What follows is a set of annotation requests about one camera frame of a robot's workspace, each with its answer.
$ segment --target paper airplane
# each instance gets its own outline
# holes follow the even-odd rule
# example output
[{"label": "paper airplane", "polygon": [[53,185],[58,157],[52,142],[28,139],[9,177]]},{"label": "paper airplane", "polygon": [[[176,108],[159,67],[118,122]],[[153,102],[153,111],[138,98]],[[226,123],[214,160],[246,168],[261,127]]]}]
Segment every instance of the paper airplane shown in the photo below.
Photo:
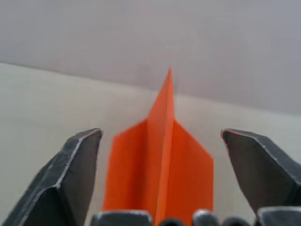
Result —
[{"label": "paper airplane", "polygon": [[186,225],[213,209],[214,162],[174,118],[172,70],[148,117],[114,137],[103,210],[146,210]]}]

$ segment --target white wall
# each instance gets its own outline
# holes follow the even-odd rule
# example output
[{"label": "white wall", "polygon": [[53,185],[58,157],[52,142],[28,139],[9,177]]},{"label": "white wall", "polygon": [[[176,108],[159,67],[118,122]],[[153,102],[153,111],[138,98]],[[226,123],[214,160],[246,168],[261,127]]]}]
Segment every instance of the white wall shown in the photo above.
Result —
[{"label": "white wall", "polygon": [[2,0],[0,61],[301,114],[299,0]]},{"label": "white wall", "polygon": [[[75,133],[100,127],[95,193],[89,215],[101,209],[112,136],[142,120],[156,91],[0,64],[0,222],[37,171]],[[220,219],[254,215],[242,195],[222,128],[244,129],[273,139],[298,162],[301,117],[175,95],[177,120],[214,157],[214,211]]]}]

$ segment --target gray wall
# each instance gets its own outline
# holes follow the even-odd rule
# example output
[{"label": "gray wall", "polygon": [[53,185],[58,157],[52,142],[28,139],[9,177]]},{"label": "gray wall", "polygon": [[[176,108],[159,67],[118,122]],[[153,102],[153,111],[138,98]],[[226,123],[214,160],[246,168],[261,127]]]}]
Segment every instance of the gray wall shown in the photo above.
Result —
[{"label": "gray wall", "polygon": [[2,0],[0,62],[301,114],[299,0]]}]

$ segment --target white table surface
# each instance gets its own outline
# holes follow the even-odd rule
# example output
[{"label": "white table surface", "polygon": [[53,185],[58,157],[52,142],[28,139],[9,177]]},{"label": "white table surface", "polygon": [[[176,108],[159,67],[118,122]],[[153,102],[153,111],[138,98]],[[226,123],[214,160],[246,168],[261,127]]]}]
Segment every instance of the white table surface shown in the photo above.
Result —
[{"label": "white table surface", "polygon": [[[142,120],[157,91],[0,64],[0,222],[38,170],[75,133],[104,130],[88,215],[101,210],[108,153],[114,134]],[[242,195],[226,150],[222,128],[266,135],[301,162],[301,116],[175,95],[177,120],[215,159],[214,210],[220,219],[254,214]]]}]

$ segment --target orange paper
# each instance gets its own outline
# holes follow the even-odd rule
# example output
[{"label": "orange paper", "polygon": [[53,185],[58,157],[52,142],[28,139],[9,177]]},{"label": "orange paper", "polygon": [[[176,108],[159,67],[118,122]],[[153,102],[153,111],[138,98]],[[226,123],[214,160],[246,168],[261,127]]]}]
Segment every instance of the orange paper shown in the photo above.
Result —
[{"label": "orange paper", "polygon": [[103,210],[146,210],[191,224],[194,211],[213,209],[213,159],[174,119],[169,69],[147,119],[115,136]]}]

